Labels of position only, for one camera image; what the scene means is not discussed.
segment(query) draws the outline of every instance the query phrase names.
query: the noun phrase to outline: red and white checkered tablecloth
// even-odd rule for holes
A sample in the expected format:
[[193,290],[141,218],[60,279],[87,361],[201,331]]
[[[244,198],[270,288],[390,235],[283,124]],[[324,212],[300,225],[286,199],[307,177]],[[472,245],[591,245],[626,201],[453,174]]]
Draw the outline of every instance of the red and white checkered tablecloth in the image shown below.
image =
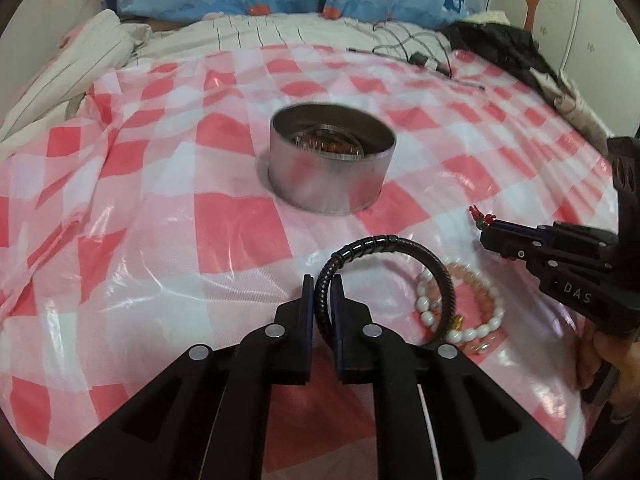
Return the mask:
[[[413,238],[495,280],[504,333],[476,361],[576,453],[575,317],[520,263],[479,249],[467,208],[615,228],[610,170],[526,86],[465,52],[452,63],[486,91],[312,46],[142,64],[100,78],[77,118],[1,164],[0,406],[34,457],[52,472],[190,345],[238,343],[333,250],[373,234]],[[270,191],[270,117],[306,101],[367,110],[398,133],[371,208],[318,216]],[[389,255],[343,275],[375,321],[418,342],[419,271]],[[340,386],[319,346],[311,384],[274,390],[265,478],[370,479],[374,455],[370,390]]]

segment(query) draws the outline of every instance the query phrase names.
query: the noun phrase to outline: silver screw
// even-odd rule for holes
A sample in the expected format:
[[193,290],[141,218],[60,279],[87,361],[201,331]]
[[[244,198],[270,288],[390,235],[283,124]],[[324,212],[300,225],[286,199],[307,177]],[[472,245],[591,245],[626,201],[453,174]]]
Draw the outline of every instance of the silver screw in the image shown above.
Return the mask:
[[370,324],[362,327],[362,333],[367,337],[380,337],[382,329],[378,325]]
[[284,327],[282,325],[277,324],[277,323],[269,325],[267,328],[264,329],[264,333],[268,337],[274,337],[274,338],[284,336],[285,332],[286,332],[286,330],[284,329]]
[[189,358],[193,361],[202,361],[209,357],[209,349],[206,346],[198,345],[189,350]]
[[438,355],[445,359],[453,359],[458,355],[458,349],[453,345],[442,345],[438,347]]

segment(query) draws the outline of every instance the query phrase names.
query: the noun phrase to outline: black cloth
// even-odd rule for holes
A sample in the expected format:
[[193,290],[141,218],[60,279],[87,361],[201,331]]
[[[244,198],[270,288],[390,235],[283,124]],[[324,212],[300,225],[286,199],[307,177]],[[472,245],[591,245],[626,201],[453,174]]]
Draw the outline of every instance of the black cloth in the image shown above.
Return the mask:
[[542,97],[542,89],[531,75],[530,68],[549,74],[558,82],[558,74],[538,51],[538,44],[530,32],[500,23],[455,22],[447,26],[444,34],[453,50],[469,50],[506,70]]

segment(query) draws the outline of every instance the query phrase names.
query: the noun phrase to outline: metal container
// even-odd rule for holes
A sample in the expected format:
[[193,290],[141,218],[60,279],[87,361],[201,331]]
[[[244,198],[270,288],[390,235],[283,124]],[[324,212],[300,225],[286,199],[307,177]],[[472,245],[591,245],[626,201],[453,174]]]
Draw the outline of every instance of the metal container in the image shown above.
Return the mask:
[[339,215],[377,200],[396,136],[355,108],[301,104],[274,115],[270,144],[277,195],[308,211]]

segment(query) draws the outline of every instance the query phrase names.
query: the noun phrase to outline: human hand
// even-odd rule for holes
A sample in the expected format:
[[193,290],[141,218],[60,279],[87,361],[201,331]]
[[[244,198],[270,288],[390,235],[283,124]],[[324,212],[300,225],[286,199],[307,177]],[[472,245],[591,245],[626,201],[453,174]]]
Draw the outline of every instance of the human hand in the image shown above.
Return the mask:
[[616,417],[630,415],[640,402],[640,343],[598,332],[596,326],[587,321],[578,353],[577,373],[581,389],[593,384],[603,360],[620,370],[620,378],[609,399],[613,412]]

